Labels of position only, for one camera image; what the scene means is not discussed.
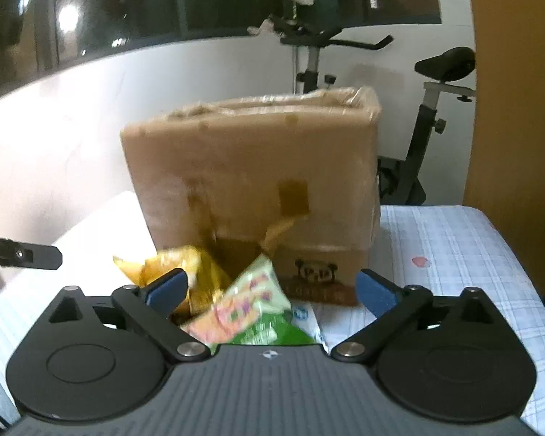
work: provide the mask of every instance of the metal screw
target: metal screw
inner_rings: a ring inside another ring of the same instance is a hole
[[[335,350],[345,358],[356,358],[365,352],[366,347],[358,342],[348,341],[342,342]]]
[[[184,342],[178,346],[177,351],[187,358],[195,358],[206,351],[206,346],[197,341]]]

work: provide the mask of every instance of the orange wall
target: orange wall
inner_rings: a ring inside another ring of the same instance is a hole
[[[545,0],[472,0],[477,114],[464,204],[545,294]]]

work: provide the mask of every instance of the cardboard box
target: cardboard box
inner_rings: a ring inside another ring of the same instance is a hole
[[[158,249],[205,247],[236,276],[262,250],[289,297],[355,304],[379,227],[374,91],[201,104],[121,140]]]

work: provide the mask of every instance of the pink stain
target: pink stain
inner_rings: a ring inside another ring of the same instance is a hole
[[[416,267],[419,267],[421,269],[424,269],[425,267],[428,267],[430,265],[430,261],[425,257],[421,256],[413,257],[412,262]]]

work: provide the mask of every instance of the white wall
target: white wall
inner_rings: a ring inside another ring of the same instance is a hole
[[[51,243],[132,189],[126,124],[198,100],[291,89],[291,49],[266,35],[128,52],[16,90],[0,99],[0,236]],[[0,282],[14,273],[0,270]]]
[[[381,51],[330,46],[321,53],[320,72],[337,75],[336,86],[372,85],[384,109],[379,122],[379,153],[405,158],[427,80],[414,64],[456,46],[474,48],[470,0],[440,0],[441,25],[394,25],[350,28],[343,39],[377,42],[391,34]],[[475,88],[475,74],[457,82]],[[428,205],[461,203],[468,170],[475,103],[451,94],[440,97],[438,115],[448,124],[433,134],[420,171]]]
[[[455,46],[474,47],[469,0],[440,0],[442,25],[352,28],[343,38],[395,41],[379,52],[334,47],[321,73],[338,86],[370,84],[384,108],[380,153],[404,157],[425,78],[414,63]],[[474,75],[461,81],[474,87]],[[0,99],[0,235],[51,243],[93,209],[131,188],[119,130],[198,100],[292,89],[291,49],[275,36],[158,46],[79,65]],[[444,95],[448,120],[433,135],[421,180],[434,204],[461,202],[474,103]],[[15,271],[1,270],[2,278]]]

